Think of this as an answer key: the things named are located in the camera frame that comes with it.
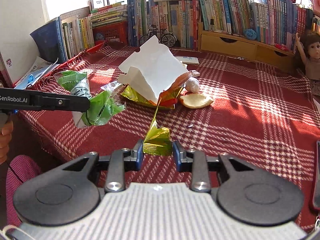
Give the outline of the person's left hand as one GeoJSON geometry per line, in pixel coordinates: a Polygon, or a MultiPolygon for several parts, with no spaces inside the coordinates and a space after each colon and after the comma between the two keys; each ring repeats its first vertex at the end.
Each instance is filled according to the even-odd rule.
{"type": "Polygon", "coordinates": [[[7,121],[1,128],[0,135],[0,164],[2,165],[7,160],[9,152],[9,144],[12,139],[12,132],[14,130],[14,124],[11,120],[7,121]]]}

